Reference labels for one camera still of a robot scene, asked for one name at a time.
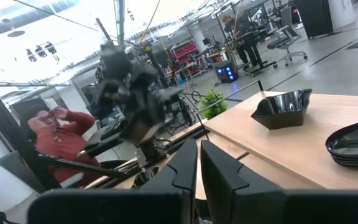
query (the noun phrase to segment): green plant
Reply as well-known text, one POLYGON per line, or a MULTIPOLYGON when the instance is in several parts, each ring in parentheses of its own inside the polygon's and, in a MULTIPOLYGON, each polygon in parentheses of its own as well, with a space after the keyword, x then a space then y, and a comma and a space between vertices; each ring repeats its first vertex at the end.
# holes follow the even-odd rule
MULTIPOLYGON (((205 98, 201 99, 201 110, 207 108, 209 105, 212 105, 213 103, 221 100, 224 98, 223 93, 216 93, 215 89, 212 89, 211 91, 208 92, 208 94, 206 95, 205 98)), ((208 109, 206 109, 203 112, 203 115, 207 118, 207 119, 212 119, 215 116, 225 112, 227 110, 227 103, 225 102, 220 102, 208 109)))

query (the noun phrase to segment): person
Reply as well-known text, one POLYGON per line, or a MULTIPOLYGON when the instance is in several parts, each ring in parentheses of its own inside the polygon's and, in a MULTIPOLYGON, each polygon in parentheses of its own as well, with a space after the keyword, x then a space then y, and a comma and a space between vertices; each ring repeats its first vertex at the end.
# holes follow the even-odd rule
MULTIPOLYGON (((230 34, 232 34, 233 31, 236 32, 235 34, 233 34, 234 38, 241 36, 242 34, 244 34, 244 28, 242 27, 246 26, 247 24, 246 22, 244 22, 244 19, 248 19, 248 18, 242 18, 242 17, 238 18, 236 29, 234 30, 234 24, 236 23, 235 20, 230 16, 224 15, 222 17, 222 22, 225 24, 224 31, 230 34)), ((251 45, 248 44, 247 42, 241 46, 238 46, 236 50, 240 56, 240 59, 244 64, 248 63, 246 52, 248 53, 252 66, 256 66, 258 64, 258 61, 255 56, 255 52, 252 50, 251 45)))
MULTIPOLYGON (((95 121, 93 116, 86 113, 69 111, 60 106, 50 111, 37 109, 34 111, 35 116, 27 122, 30 129, 29 138, 40 152, 56 156, 59 159, 66 159, 106 169, 115 168, 126 162, 107 161, 99 163, 95 158, 90 158, 88 155, 79 158, 76 157, 86 144, 82 135, 93 126, 95 121), (68 121, 69 123, 60 126, 57 119, 68 121)), ((50 170, 58 182, 63 182, 81 172, 65 167, 52 166, 50 166, 50 170)), ((84 186, 101 177, 100 174, 94 172, 83 173, 84 176, 82 180, 76 183, 74 187, 84 186)))

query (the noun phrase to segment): standing desk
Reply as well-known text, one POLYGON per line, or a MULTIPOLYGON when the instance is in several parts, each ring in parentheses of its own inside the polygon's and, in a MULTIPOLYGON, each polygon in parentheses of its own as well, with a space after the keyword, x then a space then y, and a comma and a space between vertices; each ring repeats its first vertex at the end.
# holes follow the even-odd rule
POLYGON ((284 173, 322 189, 358 189, 358 170, 335 163, 325 148, 333 132, 358 123, 358 96, 312 94, 304 125, 269 131, 250 116, 261 91, 204 125, 284 173))

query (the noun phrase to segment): wooden table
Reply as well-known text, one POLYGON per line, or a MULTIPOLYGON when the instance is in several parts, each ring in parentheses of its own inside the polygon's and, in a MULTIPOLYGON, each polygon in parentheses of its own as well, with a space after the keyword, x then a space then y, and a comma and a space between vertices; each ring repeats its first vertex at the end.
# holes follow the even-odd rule
POLYGON ((305 123, 269 131, 250 116, 266 96, 260 92, 205 123, 212 133, 285 173, 324 189, 358 189, 358 170, 335 163, 327 137, 358 123, 358 96, 312 94, 305 123))
MULTIPOLYGON (((186 130, 178 133, 177 135, 173 136, 172 138, 170 138, 170 140, 173 140, 175 138, 178 138, 179 136, 184 135, 185 133, 188 133, 189 131, 191 131, 192 129, 195 129, 199 125, 200 124, 197 123, 197 124, 193 125, 192 127, 189 127, 188 129, 186 129, 186 130)), ((222 150, 224 150, 226 153, 228 153, 229 155, 231 155, 234 158, 238 158, 245 153, 245 151, 243 149, 231 144, 230 142, 228 142, 227 140, 225 140, 223 138, 220 138, 216 134, 209 133, 208 136, 209 136, 209 139, 211 142, 213 142, 215 145, 220 147, 222 150)), ((198 163, 197 163, 196 198, 199 200, 206 200, 203 180, 202 180, 202 176, 201 176, 201 163, 200 163, 200 144, 201 144, 201 140, 203 140, 203 139, 206 139, 206 137, 203 136, 202 138, 197 139, 197 141, 196 141, 197 145, 198 145, 198 150, 199 150, 198 151, 199 158, 198 158, 198 163)), ((163 169, 163 167, 169 162, 170 158, 165 159, 164 161, 162 161, 160 164, 157 164, 156 166, 158 166, 160 169, 163 169)), ((129 160, 127 163, 134 162, 134 161, 136 161, 136 158, 129 160)), ((264 176, 265 178, 282 186, 283 188, 286 188, 286 189, 313 189, 313 188, 315 188, 313 183, 304 182, 297 178, 294 178, 292 175, 289 175, 285 172, 282 172, 282 171, 274 168, 270 164, 258 159, 257 157, 255 157, 253 155, 248 155, 248 156, 242 158, 240 160, 240 162, 245 164, 247 167, 251 168, 255 172, 259 173, 260 175, 264 176)), ((130 189, 134 184, 136 176, 137 175, 134 175, 134 176, 130 177, 129 179, 127 179, 126 181, 116 185, 114 187, 114 189, 130 189)), ((94 181, 92 184, 90 184, 89 186, 87 186, 85 188, 86 189, 92 188, 92 186, 94 186, 98 182, 105 180, 107 178, 108 177, 101 177, 100 179, 94 181)))

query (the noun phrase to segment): black plate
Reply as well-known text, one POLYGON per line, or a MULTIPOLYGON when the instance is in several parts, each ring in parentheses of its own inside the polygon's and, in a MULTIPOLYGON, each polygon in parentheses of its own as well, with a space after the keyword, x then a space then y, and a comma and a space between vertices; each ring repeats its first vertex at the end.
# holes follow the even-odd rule
POLYGON ((301 126, 310 102, 312 89, 269 96, 259 102, 251 118, 270 130, 301 126))
POLYGON ((326 140, 326 148, 338 164, 358 167, 358 123, 332 133, 326 140))

